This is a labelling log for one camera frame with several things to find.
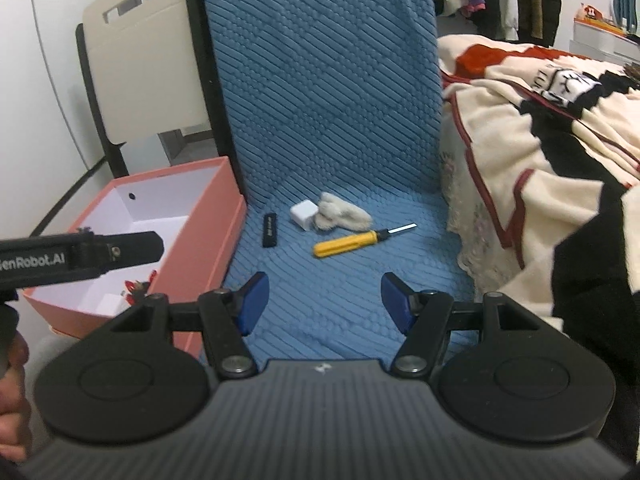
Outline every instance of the blue textured fabric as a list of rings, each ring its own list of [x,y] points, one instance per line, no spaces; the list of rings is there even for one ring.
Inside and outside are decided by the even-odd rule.
[[[380,300],[384,272],[416,289],[472,297],[439,191],[433,0],[206,0],[206,7],[249,190],[225,285],[236,288],[258,270],[271,282],[269,304],[246,340],[251,351],[261,363],[388,364],[403,336]],[[304,232],[289,208],[321,191],[364,208],[375,228],[418,228],[316,260],[316,242],[348,233]],[[266,212],[278,215],[276,248],[261,247]]]

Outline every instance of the crumpled sock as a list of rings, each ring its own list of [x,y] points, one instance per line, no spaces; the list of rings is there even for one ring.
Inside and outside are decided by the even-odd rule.
[[[343,227],[349,231],[368,231],[373,222],[369,213],[331,193],[320,194],[316,227],[328,231],[334,227]]]

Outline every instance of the open cardboard box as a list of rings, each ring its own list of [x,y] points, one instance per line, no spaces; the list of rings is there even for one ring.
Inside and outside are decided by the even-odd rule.
[[[111,181],[69,229],[109,235],[155,231],[164,242],[159,262],[107,272],[84,282],[29,288],[25,298],[54,330],[87,336],[129,305],[124,281],[158,275],[149,293],[172,303],[194,301],[218,288],[242,232],[246,203],[226,156]],[[199,333],[175,333],[174,345],[197,356]]]

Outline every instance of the silver screw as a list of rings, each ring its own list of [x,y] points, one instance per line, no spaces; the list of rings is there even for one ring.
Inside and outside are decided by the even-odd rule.
[[[243,355],[231,355],[222,359],[222,369],[228,374],[242,374],[251,369],[254,363]]]
[[[405,374],[417,374],[427,367],[427,361],[417,355],[403,355],[396,359],[394,366]]]

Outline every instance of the bedspread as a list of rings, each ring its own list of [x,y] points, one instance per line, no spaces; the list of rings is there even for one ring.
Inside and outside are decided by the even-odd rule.
[[[617,65],[478,36],[439,40],[441,139],[461,266],[603,358],[602,437],[635,459],[640,343],[640,91]]]

